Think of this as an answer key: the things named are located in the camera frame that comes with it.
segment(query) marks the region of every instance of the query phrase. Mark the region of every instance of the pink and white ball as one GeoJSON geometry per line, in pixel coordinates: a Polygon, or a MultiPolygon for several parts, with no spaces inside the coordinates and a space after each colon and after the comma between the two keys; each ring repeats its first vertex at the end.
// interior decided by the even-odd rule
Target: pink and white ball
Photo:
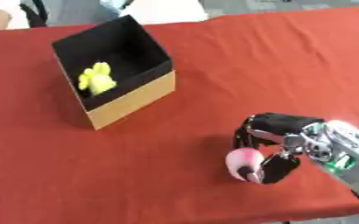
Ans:
{"type": "Polygon", "coordinates": [[[264,156],[253,148],[241,148],[226,156],[229,173],[236,179],[261,184],[264,173],[260,169],[264,156]]]}

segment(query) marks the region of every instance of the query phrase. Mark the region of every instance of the table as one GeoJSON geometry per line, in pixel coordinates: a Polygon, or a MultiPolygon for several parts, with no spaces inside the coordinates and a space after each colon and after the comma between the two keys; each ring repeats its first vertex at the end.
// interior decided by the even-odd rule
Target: table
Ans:
{"type": "Polygon", "coordinates": [[[50,47],[90,26],[0,31],[0,224],[236,224],[359,213],[351,192],[306,159],[266,186],[234,180],[223,164],[234,129],[255,113],[359,127],[359,8],[147,26],[172,56],[178,89],[97,132],[50,47]]]}

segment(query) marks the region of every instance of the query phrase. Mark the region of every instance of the person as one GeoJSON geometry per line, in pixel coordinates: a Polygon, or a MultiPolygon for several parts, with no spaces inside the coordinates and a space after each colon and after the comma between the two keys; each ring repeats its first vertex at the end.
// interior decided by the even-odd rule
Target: person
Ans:
{"type": "Polygon", "coordinates": [[[20,0],[0,0],[0,30],[29,28],[20,0]]]}

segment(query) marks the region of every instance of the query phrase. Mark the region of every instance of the tan box side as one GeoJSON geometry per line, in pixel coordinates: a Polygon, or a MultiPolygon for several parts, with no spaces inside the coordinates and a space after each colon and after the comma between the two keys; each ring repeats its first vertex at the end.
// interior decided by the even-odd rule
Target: tan box side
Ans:
{"type": "Polygon", "coordinates": [[[114,101],[87,112],[96,130],[111,124],[175,90],[175,72],[139,87],[114,101]]]}

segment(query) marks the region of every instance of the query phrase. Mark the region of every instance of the gray floor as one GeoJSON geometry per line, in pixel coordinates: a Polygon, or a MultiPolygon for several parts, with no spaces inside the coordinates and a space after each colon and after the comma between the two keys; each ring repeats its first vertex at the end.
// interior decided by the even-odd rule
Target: gray floor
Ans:
{"type": "Polygon", "coordinates": [[[359,0],[203,0],[210,17],[227,14],[263,13],[268,11],[313,10],[358,6],[359,0]]]}
{"type": "MultiPolygon", "coordinates": [[[[24,0],[31,5],[32,0],[24,0]]],[[[49,11],[50,25],[100,23],[116,14],[105,10],[98,0],[43,0],[49,11]]],[[[263,13],[268,11],[312,10],[329,7],[357,6],[359,0],[203,0],[211,18],[227,14],[263,13]]],[[[359,215],[324,220],[293,222],[296,224],[359,224],[359,215]]]]}

